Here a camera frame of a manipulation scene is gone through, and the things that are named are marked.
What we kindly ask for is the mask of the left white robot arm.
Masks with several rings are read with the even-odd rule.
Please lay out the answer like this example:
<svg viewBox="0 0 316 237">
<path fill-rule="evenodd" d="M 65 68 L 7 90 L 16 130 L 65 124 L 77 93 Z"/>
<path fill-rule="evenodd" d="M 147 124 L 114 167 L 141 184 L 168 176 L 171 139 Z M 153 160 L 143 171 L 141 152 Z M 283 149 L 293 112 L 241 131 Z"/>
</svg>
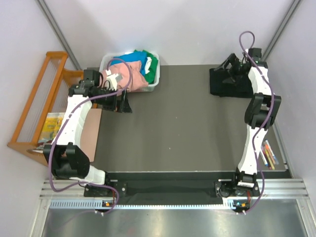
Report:
<svg viewBox="0 0 316 237">
<path fill-rule="evenodd" d="M 102 196 L 111 192 L 112 184 L 106 180 L 106 172 L 92 166 L 88 155 L 81 149 L 81 134 L 93 104 L 102 104 L 106 110 L 113 112 L 132 111 L 127 98 L 128 86 L 117 88 L 121 79 L 120 74 L 109 70 L 103 75 L 86 69 L 83 78 L 70 86 L 61 127 L 51 144 L 43 147 L 51 177 L 94 184 L 96 192 Z"/>
</svg>

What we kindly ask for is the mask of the black t-shirt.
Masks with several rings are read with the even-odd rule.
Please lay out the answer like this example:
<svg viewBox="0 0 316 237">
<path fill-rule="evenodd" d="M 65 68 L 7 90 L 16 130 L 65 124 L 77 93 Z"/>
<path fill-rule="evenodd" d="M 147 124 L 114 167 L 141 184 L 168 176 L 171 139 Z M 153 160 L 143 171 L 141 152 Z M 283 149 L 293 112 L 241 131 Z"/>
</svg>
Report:
<svg viewBox="0 0 316 237">
<path fill-rule="evenodd" d="M 251 98 L 253 96 L 253 89 L 248 75 L 244 75 L 239 84 L 223 84 L 224 73 L 228 72 L 209 70 L 210 94 L 233 98 Z"/>
</svg>

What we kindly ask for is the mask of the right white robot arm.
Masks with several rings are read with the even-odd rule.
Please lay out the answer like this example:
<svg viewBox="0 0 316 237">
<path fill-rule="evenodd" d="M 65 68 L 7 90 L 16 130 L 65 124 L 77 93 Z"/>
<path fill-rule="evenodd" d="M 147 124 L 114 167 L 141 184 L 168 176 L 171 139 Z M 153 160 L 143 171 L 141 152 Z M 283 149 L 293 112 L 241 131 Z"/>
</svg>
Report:
<svg viewBox="0 0 316 237">
<path fill-rule="evenodd" d="M 249 98 L 244 115 L 247 129 L 242 158 L 231 181 L 220 181 L 220 196 L 241 196 L 247 192 L 258 195 L 257 172 L 261 145 L 269 128 L 274 124 L 281 97 L 270 88 L 268 65 L 262 61 L 259 48 L 250 48 L 239 60 L 232 53 L 217 68 L 209 70 L 210 93 L 219 97 Z"/>
</svg>

